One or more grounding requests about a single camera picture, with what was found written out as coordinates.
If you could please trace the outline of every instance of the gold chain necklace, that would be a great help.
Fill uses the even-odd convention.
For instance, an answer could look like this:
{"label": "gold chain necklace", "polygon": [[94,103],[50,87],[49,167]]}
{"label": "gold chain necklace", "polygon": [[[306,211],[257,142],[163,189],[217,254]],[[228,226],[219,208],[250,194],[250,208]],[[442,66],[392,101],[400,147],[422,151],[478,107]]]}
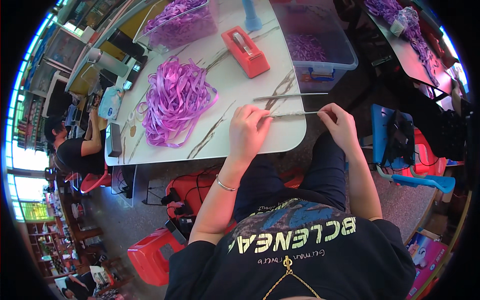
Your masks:
{"label": "gold chain necklace", "polygon": [[268,291],[268,293],[265,295],[263,300],[266,300],[268,295],[272,292],[272,290],[282,281],[283,278],[285,278],[287,275],[293,275],[296,279],[298,279],[301,283],[303,283],[308,289],[315,295],[315,297],[320,298],[320,296],[315,293],[313,288],[311,288],[305,281],[303,281],[300,277],[297,275],[293,274],[293,271],[290,269],[290,266],[293,264],[293,261],[288,258],[288,255],[285,255],[285,259],[283,260],[283,265],[287,268],[287,271],[283,276],[272,286],[272,288]]}

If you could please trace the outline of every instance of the black thermos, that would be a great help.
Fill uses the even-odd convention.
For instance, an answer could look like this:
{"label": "black thermos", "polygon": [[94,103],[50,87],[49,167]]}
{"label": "black thermos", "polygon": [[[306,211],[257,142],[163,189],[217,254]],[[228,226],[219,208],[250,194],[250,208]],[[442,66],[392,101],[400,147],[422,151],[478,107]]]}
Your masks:
{"label": "black thermos", "polygon": [[115,29],[107,41],[134,59],[142,60],[145,49],[138,44],[134,44],[133,40],[120,29]]}

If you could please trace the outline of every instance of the silver bangle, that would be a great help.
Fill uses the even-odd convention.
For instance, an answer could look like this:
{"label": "silver bangle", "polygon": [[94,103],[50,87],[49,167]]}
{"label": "silver bangle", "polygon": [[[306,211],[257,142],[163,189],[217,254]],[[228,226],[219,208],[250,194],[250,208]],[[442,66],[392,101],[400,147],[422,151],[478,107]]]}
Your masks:
{"label": "silver bangle", "polygon": [[222,189],[224,189],[224,190],[227,190],[227,191],[233,192],[233,191],[236,191],[236,190],[238,190],[238,189],[239,189],[239,187],[240,187],[240,186],[238,186],[238,188],[235,188],[235,189],[228,188],[228,187],[226,187],[225,185],[223,185],[223,184],[220,182],[220,180],[218,180],[218,174],[216,174],[216,175],[215,175],[215,177],[216,177],[216,181],[217,181],[218,185],[219,185],[219,186],[221,186],[221,187],[222,187]]}

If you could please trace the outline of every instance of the red tape dispenser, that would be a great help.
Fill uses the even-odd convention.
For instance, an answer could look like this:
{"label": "red tape dispenser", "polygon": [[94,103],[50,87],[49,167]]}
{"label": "red tape dispenser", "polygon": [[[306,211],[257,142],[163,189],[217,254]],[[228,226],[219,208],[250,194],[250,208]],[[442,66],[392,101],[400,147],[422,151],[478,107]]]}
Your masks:
{"label": "red tape dispenser", "polygon": [[270,69],[265,54],[257,48],[240,26],[235,26],[222,33],[222,39],[249,78]]}

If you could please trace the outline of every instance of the black shirt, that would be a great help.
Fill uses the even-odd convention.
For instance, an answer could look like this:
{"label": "black shirt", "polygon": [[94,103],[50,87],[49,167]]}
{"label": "black shirt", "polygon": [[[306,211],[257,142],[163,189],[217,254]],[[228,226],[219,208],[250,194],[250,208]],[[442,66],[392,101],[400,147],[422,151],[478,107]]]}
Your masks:
{"label": "black shirt", "polygon": [[70,278],[65,280],[67,289],[71,290],[75,294],[75,298],[78,300],[87,300],[88,297],[93,295],[96,288],[96,282],[93,280],[92,273],[88,272],[81,276],[77,276],[77,279],[84,283],[87,288],[84,288],[80,284],[73,282]]}
{"label": "black shirt", "polygon": [[[285,274],[283,259],[327,300],[404,299],[415,268],[398,227],[325,204],[287,200],[242,220],[218,245],[196,241],[170,258],[165,299],[262,299]],[[292,275],[268,300],[314,297]]]}
{"label": "black shirt", "polygon": [[68,139],[57,149],[59,160],[74,172],[85,176],[88,173],[101,175],[105,172],[105,130],[100,131],[102,150],[97,153],[82,156],[84,138]]}

